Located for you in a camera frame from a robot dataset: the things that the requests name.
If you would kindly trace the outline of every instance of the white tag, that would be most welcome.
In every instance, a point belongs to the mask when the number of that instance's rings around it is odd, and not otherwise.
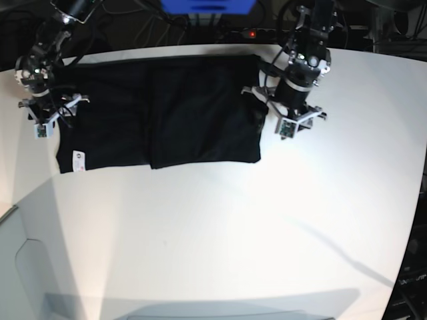
[[[81,151],[73,151],[73,171],[86,171],[85,153]]]

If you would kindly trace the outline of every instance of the cable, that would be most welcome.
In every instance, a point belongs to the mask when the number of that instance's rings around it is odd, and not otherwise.
[[[343,22],[344,22],[344,25],[345,25],[345,32],[346,32],[346,44],[344,45],[344,50],[345,49],[347,49],[347,45],[348,45],[348,37],[349,37],[349,32],[350,32],[350,30],[348,29],[348,24],[347,24],[347,21],[346,21],[346,16],[344,15],[344,12],[342,13],[342,20],[343,20]]]
[[[188,22],[186,21],[185,25],[181,25],[175,21],[175,19],[171,19],[171,17],[158,5],[155,5],[151,1],[148,0],[133,0],[137,5],[142,7],[143,9],[152,12],[158,19],[169,23],[170,25],[175,25],[177,27],[186,30],[188,28]]]
[[[53,102],[52,95],[49,95],[49,98],[50,98],[50,100],[51,100],[52,108],[54,108],[54,110],[55,110],[56,112],[58,112],[58,115],[59,115],[59,117],[61,118],[61,120],[64,122],[64,124],[65,124],[69,129],[72,129],[72,128],[73,128],[73,125],[72,125],[72,124],[70,124],[70,123],[66,120],[65,116],[64,116],[62,113],[60,113],[60,112],[59,112],[58,107],[57,107],[57,106],[55,105],[55,103]]]
[[[270,73],[273,70],[273,66],[276,63],[276,61],[279,59],[280,55],[284,52],[284,48],[282,47],[279,51],[279,53],[274,57],[273,61],[270,63],[270,66],[268,68],[268,72],[266,73],[266,77],[264,78],[264,91],[266,92],[267,95],[268,94],[268,89],[267,89],[267,79],[270,76]]]
[[[185,20],[185,24],[187,25],[187,28],[188,28],[188,20],[187,20],[187,18],[185,18],[183,15],[180,15],[180,16],[176,17],[174,20],[178,20],[178,19],[184,19]],[[179,37],[177,45],[181,44],[181,41],[184,38],[186,32],[187,32],[187,30],[182,31],[181,37]]]
[[[242,31],[246,31],[246,30],[250,30],[250,29],[257,29],[257,28],[259,28],[263,23],[264,23],[264,21],[266,20],[266,17],[267,17],[267,9],[266,9],[266,6],[260,1],[260,0],[257,0],[256,1],[256,3],[261,7],[261,10],[262,10],[262,17],[261,17],[261,20],[256,24],[256,25],[253,25],[252,27],[250,27],[250,28],[245,28],[245,29],[243,29]]]
[[[413,46],[410,50],[407,51],[407,53],[411,53],[413,52],[413,50],[415,50],[416,48],[418,48],[419,46],[423,45],[424,42],[426,42],[427,39],[423,39],[420,41],[420,43],[415,44],[415,46]]]
[[[408,305],[409,309],[412,311],[412,313],[415,316],[415,320],[423,320],[424,317],[421,317],[420,313],[418,312],[418,310],[415,308],[414,304],[412,303],[411,299],[409,298],[409,296],[407,296],[403,290],[399,289],[398,290],[400,295],[402,296],[403,300],[405,300],[406,304]]]
[[[163,32],[163,35],[161,35],[159,37],[159,40],[157,40],[157,42],[155,43],[155,46],[158,47],[159,44],[161,43],[161,41],[163,40],[164,37],[166,37],[166,45],[167,45],[167,40],[168,40],[168,36],[169,36],[169,30],[171,29],[171,25],[167,25],[165,32]]]
[[[68,107],[66,107],[66,106],[62,106],[62,109],[65,109],[65,110],[67,110],[67,112],[68,112],[68,114],[70,115],[70,117],[71,118],[74,118],[74,114],[71,112],[71,110],[68,108]]]
[[[137,44],[137,41],[138,41],[138,39],[139,39],[139,37],[141,36],[141,34],[145,31],[145,28],[146,27],[148,27],[148,25],[149,24],[151,24],[150,25],[150,28],[149,28],[149,31],[148,31],[148,38],[147,38],[147,40],[145,41],[145,43],[141,46],[141,48],[144,48],[148,43],[149,43],[149,40],[151,39],[151,34],[153,33],[153,26],[154,26],[154,23],[155,23],[155,20],[154,20],[154,17],[153,16],[151,16],[148,20],[147,20],[147,22],[145,23],[145,25],[141,28],[141,30],[139,30],[139,32],[137,33],[137,35],[135,36],[135,38],[133,39],[133,46],[136,48],[136,49],[138,49],[138,48],[140,48],[140,46],[138,46],[138,44]]]
[[[87,42],[86,48],[72,61],[70,64],[66,65],[65,68],[72,68],[76,66],[79,61],[89,52],[89,50],[92,48],[93,43],[95,42],[95,30],[96,30],[96,23],[94,19],[90,20],[90,27],[91,27],[91,37],[89,38],[89,41]]]
[[[296,0],[289,0],[287,3],[283,5],[283,7],[279,11],[278,22],[276,27],[276,39],[278,43],[283,42],[283,41],[280,41],[280,32],[282,31],[282,25],[283,25],[283,19],[285,17],[285,13],[290,8],[290,6],[294,4],[295,1]]]
[[[426,6],[426,4],[423,4],[421,6],[420,14],[419,14],[418,20],[416,22],[414,34],[412,36],[413,39],[417,38],[418,34],[420,33],[420,28],[424,22],[424,18],[426,17],[426,10],[427,10],[427,6]]]
[[[6,12],[3,16],[0,17],[0,21],[6,20],[6,18],[14,13],[23,13],[26,15],[29,15],[32,19],[36,19],[37,17],[34,15],[34,13],[28,11],[28,10],[10,10]]]
[[[371,48],[371,47],[373,47],[373,46],[375,46],[375,45],[378,45],[378,44],[382,44],[382,45],[393,45],[393,44],[395,44],[395,43],[393,43],[392,42],[392,40],[393,39],[395,39],[395,40],[399,40],[399,38],[402,38],[402,36],[397,36],[397,37],[390,37],[390,38],[387,38],[387,39],[383,39],[383,40],[378,40],[378,41],[375,41],[375,42],[372,42],[372,44],[370,44],[369,46],[367,46],[367,47],[365,47],[365,48],[363,48],[363,50],[362,51],[366,51],[366,50],[368,50],[369,48]],[[400,44],[400,45],[411,45],[411,39],[410,38],[403,38],[402,39],[403,41],[407,41],[408,43],[403,43],[403,44]]]
[[[119,12],[110,11],[110,10],[108,10],[108,9],[105,7],[105,2],[103,2],[103,3],[101,4],[101,6],[102,6],[102,9],[103,9],[106,13],[108,13],[109,15],[130,15],[130,14],[132,14],[132,13],[137,13],[137,12],[146,11],[146,10],[145,10],[145,9],[143,9],[143,8],[140,8],[140,9],[134,9],[134,10],[129,10],[129,11],[119,11]]]

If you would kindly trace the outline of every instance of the white table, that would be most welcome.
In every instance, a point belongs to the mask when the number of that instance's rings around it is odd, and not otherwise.
[[[277,51],[182,46],[82,62],[231,53],[271,61]],[[0,74],[0,201],[17,203],[28,238],[44,243],[54,296],[76,319],[278,311],[381,319],[422,178],[427,64],[332,50],[332,71],[308,99],[328,121],[281,141],[269,115],[255,165],[66,175],[54,158],[58,134],[33,139],[14,81]]]

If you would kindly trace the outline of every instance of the folded shirt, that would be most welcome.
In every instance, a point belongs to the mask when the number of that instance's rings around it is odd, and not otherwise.
[[[259,61],[255,55],[202,56],[59,70],[57,85],[76,85],[90,98],[79,104],[73,128],[58,121],[61,172],[258,162],[268,109],[241,92],[258,85]]]

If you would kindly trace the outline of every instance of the metal bracket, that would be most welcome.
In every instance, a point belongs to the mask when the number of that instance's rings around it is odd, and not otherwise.
[[[323,112],[321,107],[311,107],[307,105],[308,112],[300,115],[296,119],[289,119],[288,115],[284,115],[280,112],[280,107],[285,107],[281,103],[271,101],[269,93],[274,92],[275,88],[268,88],[267,92],[263,87],[244,87],[242,94],[251,93],[257,97],[258,100],[264,102],[267,107],[274,113],[278,118],[278,124],[276,126],[276,133],[280,135],[282,140],[286,138],[294,138],[298,131],[304,129],[311,129],[313,127],[313,119],[319,117],[323,120],[328,118],[328,115]]]
[[[68,101],[64,104],[64,107],[58,108],[50,118],[46,119],[45,122],[40,123],[37,116],[34,114],[31,105],[34,103],[34,100],[24,99],[19,104],[19,108],[26,108],[28,114],[34,119],[34,136],[36,139],[40,138],[50,138],[53,135],[53,126],[55,121],[59,118],[59,112],[64,117],[76,116],[77,114],[77,105],[80,101],[90,102],[87,96],[82,96],[80,94],[75,94],[72,98],[63,97],[64,100]]]

